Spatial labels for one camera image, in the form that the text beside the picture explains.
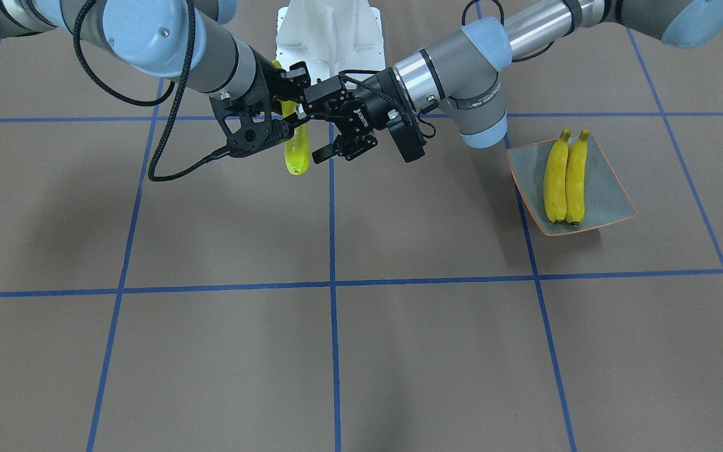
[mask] gray plate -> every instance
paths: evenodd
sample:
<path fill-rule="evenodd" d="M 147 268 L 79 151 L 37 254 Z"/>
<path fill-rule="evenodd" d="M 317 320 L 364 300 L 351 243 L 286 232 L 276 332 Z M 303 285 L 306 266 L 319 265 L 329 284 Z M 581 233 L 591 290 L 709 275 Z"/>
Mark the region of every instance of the gray plate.
<path fill-rule="evenodd" d="M 571 137 L 570 143 L 579 137 Z M 543 178 L 545 164 L 554 141 L 509 149 L 507 158 L 515 183 L 540 231 L 545 235 L 566 235 L 603 228 L 619 221 L 629 220 L 637 214 L 635 206 L 604 156 L 599 143 L 591 134 L 587 142 L 588 154 L 585 168 L 585 218 L 574 228 L 568 223 L 554 224 L 545 216 L 543 203 Z"/>

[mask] light blue joint cap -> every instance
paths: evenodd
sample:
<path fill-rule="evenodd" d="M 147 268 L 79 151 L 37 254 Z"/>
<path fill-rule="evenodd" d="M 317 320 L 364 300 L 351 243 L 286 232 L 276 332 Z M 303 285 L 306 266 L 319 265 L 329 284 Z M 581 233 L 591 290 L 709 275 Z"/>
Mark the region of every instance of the light blue joint cap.
<path fill-rule="evenodd" d="M 461 132 L 462 140 L 465 144 L 476 149 L 484 149 L 490 146 L 496 145 L 498 141 L 504 139 L 507 134 L 507 115 L 504 113 L 504 117 L 500 121 L 494 123 L 487 131 L 479 132 L 478 134 L 465 135 Z"/>
<path fill-rule="evenodd" d="M 666 28 L 661 41 L 678 48 L 695 48 L 723 28 L 723 0 L 694 0 Z"/>
<path fill-rule="evenodd" d="M 218 1 L 219 15 L 216 21 L 222 25 L 229 23 L 233 16 L 236 15 L 236 9 L 238 8 L 238 0 L 219 0 Z"/>
<path fill-rule="evenodd" d="M 513 57 L 510 37 L 496 18 L 492 16 L 480 18 L 470 25 L 463 26 L 462 32 L 479 49 L 482 56 L 493 64 L 496 71 L 501 72 L 510 66 Z"/>
<path fill-rule="evenodd" d="M 102 17 L 108 44 L 120 59 L 155 77 L 180 77 L 186 55 L 188 11 L 181 0 L 109 0 Z M 206 30 L 195 11 L 195 54 L 203 58 Z"/>
<path fill-rule="evenodd" d="M 63 28 L 69 33 L 72 32 L 66 27 L 66 22 L 63 22 L 63 12 L 60 11 L 60 0 L 32 0 L 32 6 L 34 6 L 46 20 L 51 22 L 52 25 L 57 26 L 57 28 Z"/>

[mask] plate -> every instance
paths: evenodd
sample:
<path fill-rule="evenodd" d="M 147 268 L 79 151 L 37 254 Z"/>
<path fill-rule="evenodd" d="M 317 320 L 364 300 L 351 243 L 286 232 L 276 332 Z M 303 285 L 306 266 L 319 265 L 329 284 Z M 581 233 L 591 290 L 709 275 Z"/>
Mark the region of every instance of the plate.
<path fill-rule="evenodd" d="M 579 137 L 571 137 L 570 145 L 573 145 L 577 138 Z M 637 215 L 635 206 L 615 175 L 596 137 L 591 133 L 587 141 L 585 167 L 585 217 L 577 228 L 565 222 L 554 224 L 549 221 L 545 216 L 543 203 L 543 178 L 545 164 L 555 141 L 543 141 L 507 151 L 510 171 L 523 203 L 543 234 L 553 237 L 591 231 Z"/>

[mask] silver metal tube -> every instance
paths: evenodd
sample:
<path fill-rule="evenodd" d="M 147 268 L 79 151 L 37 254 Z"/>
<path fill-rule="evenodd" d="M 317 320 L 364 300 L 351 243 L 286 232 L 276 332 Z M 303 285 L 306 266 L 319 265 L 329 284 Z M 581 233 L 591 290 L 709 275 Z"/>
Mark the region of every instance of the silver metal tube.
<path fill-rule="evenodd" d="M 582 6 L 582 26 L 590 28 L 604 17 L 604 0 L 579 0 Z"/>
<path fill-rule="evenodd" d="M 568 6 L 560 0 L 542 0 L 506 18 L 504 28 L 510 37 L 513 58 L 525 57 L 565 36 L 572 21 Z"/>
<path fill-rule="evenodd" d="M 51 23 L 46 22 L 32 8 L 28 8 L 20 0 L 2 0 L 0 5 L 8 12 L 18 25 L 33 31 L 49 31 L 55 29 Z"/>
<path fill-rule="evenodd" d="M 439 100 L 439 89 L 428 63 L 419 53 L 394 64 L 395 76 L 404 86 L 415 111 L 420 111 Z"/>

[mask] banana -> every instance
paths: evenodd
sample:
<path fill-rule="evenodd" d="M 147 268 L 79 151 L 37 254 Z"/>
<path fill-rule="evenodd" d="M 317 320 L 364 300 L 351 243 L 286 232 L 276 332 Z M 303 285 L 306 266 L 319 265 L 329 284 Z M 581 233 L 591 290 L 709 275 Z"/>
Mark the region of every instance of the banana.
<path fill-rule="evenodd" d="M 565 221 L 576 228 L 585 217 L 585 163 L 587 163 L 587 139 L 591 133 L 582 131 L 579 140 L 571 146 L 568 166 L 565 169 L 565 200 L 568 212 Z"/>
<path fill-rule="evenodd" d="M 272 61 L 273 66 L 281 69 L 281 63 L 278 60 Z M 281 112 L 284 117 L 289 116 L 297 111 L 297 102 L 289 100 L 281 101 Z M 290 175 L 301 175 L 309 171 L 309 162 L 311 160 L 309 140 L 309 125 L 304 124 L 295 129 L 295 135 L 291 140 L 286 141 L 284 145 L 284 161 L 286 169 Z"/>
<path fill-rule="evenodd" d="M 559 140 L 551 146 L 548 163 L 545 164 L 543 178 L 543 202 L 545 216 L 552 223 L 562 223 L 568 212 L 565 202 L 565 167 L 568 163 L 568 140 L 570 129 L 565 129 Z"/>

